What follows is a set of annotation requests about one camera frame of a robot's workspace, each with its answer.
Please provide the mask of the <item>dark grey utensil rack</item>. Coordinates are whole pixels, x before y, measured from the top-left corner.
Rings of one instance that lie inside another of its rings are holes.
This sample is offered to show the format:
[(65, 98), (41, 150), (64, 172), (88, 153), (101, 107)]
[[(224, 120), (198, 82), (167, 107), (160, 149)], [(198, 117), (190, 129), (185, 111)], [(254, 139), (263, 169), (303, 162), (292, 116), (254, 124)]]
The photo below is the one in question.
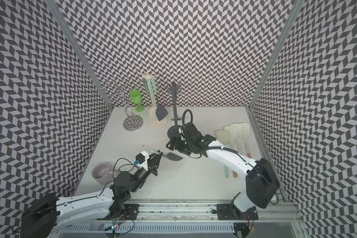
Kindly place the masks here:
[(167, 131), (167, 135), (169, 139), (172, 139), (174, 137), (179, 137), (180, 133), (179, 133), (179, 128), (180, 125), (178, 125), (178, 113), (177, 113), (177, 93), (180, 90), (180, 87), (177, 86), (169, 86), (168, 90), (171, 92), (172, 94), (172, 103), (173, 103), (173, 113), (174, 113), (174, 125), (172, 127), (170, 127)]

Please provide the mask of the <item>grey spatula mint handle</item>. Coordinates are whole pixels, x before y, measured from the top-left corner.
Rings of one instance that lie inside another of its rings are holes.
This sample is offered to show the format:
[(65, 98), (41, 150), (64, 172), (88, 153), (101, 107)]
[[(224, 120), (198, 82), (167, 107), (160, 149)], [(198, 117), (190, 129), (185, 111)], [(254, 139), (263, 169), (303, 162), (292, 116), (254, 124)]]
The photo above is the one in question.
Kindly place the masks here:
[(168, 115), (168, 112), (163, 106), (161, 106), (159, 104), (159, 96), (158, 96), (158, 92), (157, 92), (155, 78), (152, 78), (152, 86), (153, 86), (153, 90), (155, 93), (155, 99), (156, 99), (156, 104), (157, 104), (156, 117), (157, 117), (158, 121), (161, 121), (164, 118), (166, 118), (166, 116)]
[(164, 154), (163, 152), (159, 152), (159, 151), (155, 151), (155, 150), (151, 150), (151, 152), (154, 154), (157, 154), (157, 155), (162, 154), (163, 157), (167, 158), (170, 161), (177, 162), (177, 161), (180, 161), (183, 159), (183, 157), (181, 157), (177, 154), (171, 153), (171, 152), (167, 153), (167, 154)]

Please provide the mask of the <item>cream spatula mint handle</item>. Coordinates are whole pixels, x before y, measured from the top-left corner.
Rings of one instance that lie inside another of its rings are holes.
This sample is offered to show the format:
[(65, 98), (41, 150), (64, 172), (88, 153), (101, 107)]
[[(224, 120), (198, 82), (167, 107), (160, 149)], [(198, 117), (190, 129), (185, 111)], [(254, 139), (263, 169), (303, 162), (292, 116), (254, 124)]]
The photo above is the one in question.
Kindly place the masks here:
[[(230, 132), (227, 130), (217, 130), (216, 131), (216, 139), (220, 141), (224, 146), (227, 146), (229, 143)], [(224, 174), (225, 178), (229, 178), (229, 168), (224, 166)]]

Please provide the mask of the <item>cream spatula wooden handle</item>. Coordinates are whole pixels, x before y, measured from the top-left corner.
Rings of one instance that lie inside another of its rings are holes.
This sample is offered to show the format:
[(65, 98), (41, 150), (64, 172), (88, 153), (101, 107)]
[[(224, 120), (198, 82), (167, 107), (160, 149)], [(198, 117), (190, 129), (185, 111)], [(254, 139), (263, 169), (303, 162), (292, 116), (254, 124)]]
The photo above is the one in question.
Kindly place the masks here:
[(241, 123), (241, 126), (243, 128), (241, 139), (244, 141), (247, 157), (251, 158), (251, 153), (250, 153), (250, 149), (249, 149), (249, 145), (248, 145), (248, 138), (250, 136), (250, 124), (249, 123)]
[[(238, 145), (236, 144), (236, 139), (237, 139), (237, 135), (238, 135), (238, 129), (234, 126), (225, 126), (224, 130), (229, 132), (229, 136), (228, 136), (228, 143), (229, 143), (229, 148), (235, 150), (238, 152)], [(224, 166), (224, 172), (225, 172), (225, 176), (226, 178), (229, 177), (229, 168), (227, 166)], [(233, 171), (233, 177), (237, 178), (238, 174)]]

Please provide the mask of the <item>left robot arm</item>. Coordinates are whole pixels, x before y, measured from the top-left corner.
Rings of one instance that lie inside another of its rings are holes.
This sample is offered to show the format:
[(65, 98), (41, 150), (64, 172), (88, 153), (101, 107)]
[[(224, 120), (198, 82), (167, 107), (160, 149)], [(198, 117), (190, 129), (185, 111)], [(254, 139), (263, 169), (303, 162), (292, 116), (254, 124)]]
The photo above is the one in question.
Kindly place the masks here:
[(120, 172), (101, 191), (79, 196), (57, 197), (55, 193), (43, 195), (33, 201), (22, 213), (19, 234), (22, 238), (46, 238), (51, 233), (89, 219), (115, 219), (124, 215), (124, 203), (131, 193), (140, 189), (147, 178), (157, 176), (163, 153), (136, 156), (137, 171)]

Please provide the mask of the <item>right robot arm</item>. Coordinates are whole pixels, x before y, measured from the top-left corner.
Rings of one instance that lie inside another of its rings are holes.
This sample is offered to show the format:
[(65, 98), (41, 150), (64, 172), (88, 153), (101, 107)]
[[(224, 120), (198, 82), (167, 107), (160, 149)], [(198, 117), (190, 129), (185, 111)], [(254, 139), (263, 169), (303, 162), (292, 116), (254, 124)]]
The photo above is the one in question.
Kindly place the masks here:
[(170, 139), (166, 147), (187, 156), (198, 154), (214, 159), (244, 177), (246, 190), (234, 197), (232, 202), (234, 208), (241, 212), (246, 212), (255, 206), (266, 208), (280, 187), (279, 179), (270, 162), (264, 158), (255, 160), (243, 156), (223, 145), (215, 137), (202, 135), (193, 124), (193, 118), (190, 122), (185, 122), (187, 113), (193, 116), (190, 109), (183, 112), (182, 126), (178, 130), (179, 136)]

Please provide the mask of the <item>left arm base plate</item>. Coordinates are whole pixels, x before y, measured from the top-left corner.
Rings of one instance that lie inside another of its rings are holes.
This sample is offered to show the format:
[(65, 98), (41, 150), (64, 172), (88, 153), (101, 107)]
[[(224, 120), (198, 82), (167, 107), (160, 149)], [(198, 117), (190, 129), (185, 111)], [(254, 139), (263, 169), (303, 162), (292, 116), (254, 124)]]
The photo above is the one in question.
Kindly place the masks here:
[(110, 207), (107, 219), (135, 220), (139, 212), (139, 204), (123, 204)]

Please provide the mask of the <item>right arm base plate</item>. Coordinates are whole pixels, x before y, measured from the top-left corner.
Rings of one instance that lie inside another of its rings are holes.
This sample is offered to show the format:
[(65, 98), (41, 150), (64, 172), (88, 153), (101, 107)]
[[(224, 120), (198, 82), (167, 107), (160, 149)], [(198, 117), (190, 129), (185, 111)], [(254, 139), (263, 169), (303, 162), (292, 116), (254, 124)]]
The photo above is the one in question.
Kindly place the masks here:
[(256, 207), (250, 208), (246, 212), (241, 212), (235, 205), (231, 204), (217, 204), (216, 211), (218, 220), (258, 220)]

